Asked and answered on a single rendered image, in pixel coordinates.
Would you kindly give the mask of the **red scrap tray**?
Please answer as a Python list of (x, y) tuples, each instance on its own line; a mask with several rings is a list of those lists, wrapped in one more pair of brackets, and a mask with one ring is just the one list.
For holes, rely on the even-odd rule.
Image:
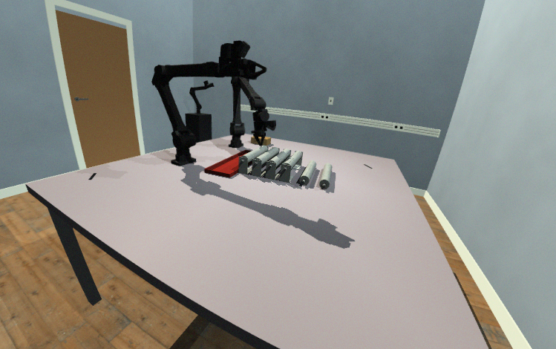
[(249, 152), (251, 151), (244, 150), (242, 152), (239, 152), (231, 157), (226, 158), (225, 160), (222, 160), (212, 166), (205, 168), (204, 172), (230, 178), (238, 173), (238, 157), (241, 157)]

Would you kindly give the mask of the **brown cardboard box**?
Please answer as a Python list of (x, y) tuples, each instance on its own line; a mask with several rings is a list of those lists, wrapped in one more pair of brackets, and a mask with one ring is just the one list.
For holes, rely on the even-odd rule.
[[(254, 137), (254, 136), (253, 136)], [(251, 137), (251, 143), (253, 144), (258, 144), (257, 140), (255, 138)], [(261, 137), (258, 137), (260, 142), (261, 142)], [(264, 146), (268, 146), (271, 143), (271, 137), (265, 137), (264, 138), (264, 142), (263, 145)], [(258, 144), (259, 145), (259, 144)]]

